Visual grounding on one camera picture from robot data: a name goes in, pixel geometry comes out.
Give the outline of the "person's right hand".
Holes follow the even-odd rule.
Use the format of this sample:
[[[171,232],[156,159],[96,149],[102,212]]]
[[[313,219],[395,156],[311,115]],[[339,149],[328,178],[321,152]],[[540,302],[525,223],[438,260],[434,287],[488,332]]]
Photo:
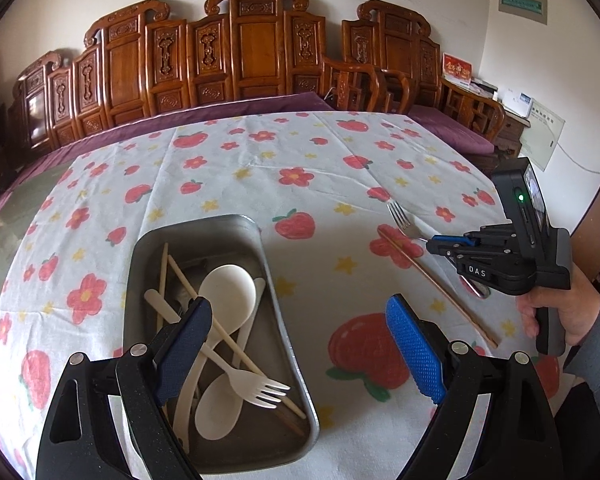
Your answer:
[[[524,332],[529,337],[539,335],[540,326],[535,319],[539,308],[554,309],[565,330],[565,341],[576,346],[585,338],[600,314],[600,293],[582,270],[573,263],[570,289],[536,286],[528,294],[516,298]]]

